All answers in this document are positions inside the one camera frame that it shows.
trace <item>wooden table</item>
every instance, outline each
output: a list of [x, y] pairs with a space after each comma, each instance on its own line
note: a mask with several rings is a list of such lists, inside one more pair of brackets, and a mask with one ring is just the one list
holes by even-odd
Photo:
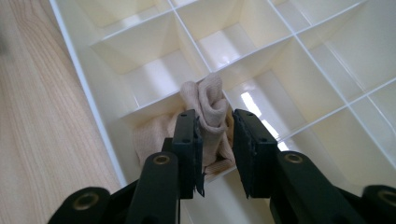
[[0, 223], [120, 188], [48, 0], [0, 0]]

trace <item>wood grain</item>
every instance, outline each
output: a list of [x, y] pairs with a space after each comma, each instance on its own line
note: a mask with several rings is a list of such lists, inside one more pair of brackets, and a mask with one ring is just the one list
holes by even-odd
[[0, 223], [120, 185], [48, 0], [0, 0]]

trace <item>wooden surface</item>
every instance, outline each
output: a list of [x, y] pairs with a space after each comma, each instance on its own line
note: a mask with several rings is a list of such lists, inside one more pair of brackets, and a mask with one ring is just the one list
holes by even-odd
[[120, 185], [48, 0], [0, 0], [0, 223]]

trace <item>beige cloth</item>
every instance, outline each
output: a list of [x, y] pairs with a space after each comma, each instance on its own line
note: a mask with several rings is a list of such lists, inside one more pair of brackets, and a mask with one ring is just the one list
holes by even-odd
[[[221, 78], [211, 74], [199, 84], [186, 82], [181, 87], [180, 95], [186, 109], [194, 109], [195, 115], [199, 117], [206, 178], [234, 166], [230, 146], [233, 141], [233, 118], [228, 102], [222, 95]], [[161, 151], [165, 137], [173, 137], [177, 115], [181, 112], [182, 109], [173, 115], [159, 116], [133, 131], [133, 148], [141, 166], [148, 156]]]

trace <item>white shelf organizer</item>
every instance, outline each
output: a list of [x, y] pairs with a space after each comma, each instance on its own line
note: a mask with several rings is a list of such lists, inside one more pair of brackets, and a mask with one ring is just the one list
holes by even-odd
[[[51, 0], [122, 185], [140, 174], [135, 127], [219, 73], [233, 109], [334, 185], [396, 187], [395, 1]], [[230, 170], [183, 203], [182, 223], [272, 223]]]

